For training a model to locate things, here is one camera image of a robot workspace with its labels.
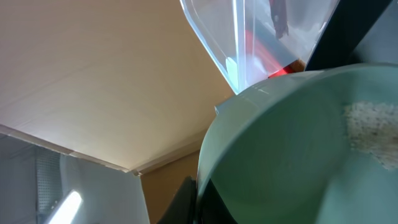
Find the red snack wrapper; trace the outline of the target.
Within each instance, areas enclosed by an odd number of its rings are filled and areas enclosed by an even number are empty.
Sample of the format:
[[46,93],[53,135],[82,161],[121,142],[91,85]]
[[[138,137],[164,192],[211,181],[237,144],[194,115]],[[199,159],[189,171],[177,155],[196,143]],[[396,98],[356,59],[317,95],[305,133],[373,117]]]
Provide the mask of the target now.
[[268,76],[284,68],[250,30],[245,30],[245,45],[246,53],[260,63]]

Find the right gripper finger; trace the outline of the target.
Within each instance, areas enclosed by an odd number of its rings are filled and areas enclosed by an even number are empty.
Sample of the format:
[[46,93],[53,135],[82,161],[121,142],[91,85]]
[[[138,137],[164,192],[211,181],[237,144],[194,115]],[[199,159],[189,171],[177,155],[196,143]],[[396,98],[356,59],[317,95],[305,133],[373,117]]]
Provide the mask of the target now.
[[197,198],[196,180],[186,177],[158,224],[192,224]]

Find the leftover rice food waste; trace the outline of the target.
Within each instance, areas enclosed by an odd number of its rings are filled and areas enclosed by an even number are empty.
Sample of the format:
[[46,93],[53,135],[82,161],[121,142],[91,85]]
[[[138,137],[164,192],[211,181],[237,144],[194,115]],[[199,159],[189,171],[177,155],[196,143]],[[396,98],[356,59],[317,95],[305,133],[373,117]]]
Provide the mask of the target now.
[[397,169],[397,106],[357,102],[345,106],[351,148],[370,154],[385,169]]

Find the green bowl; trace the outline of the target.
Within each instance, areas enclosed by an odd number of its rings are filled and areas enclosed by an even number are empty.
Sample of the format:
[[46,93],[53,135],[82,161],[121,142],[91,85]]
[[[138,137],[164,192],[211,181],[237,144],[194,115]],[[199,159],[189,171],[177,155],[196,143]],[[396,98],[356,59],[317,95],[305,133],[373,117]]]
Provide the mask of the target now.
[[208,128],[195,223],[396,223],[397,169],[351,148],[357,102],[397,106],[397,66],[356,64],[261,81]]

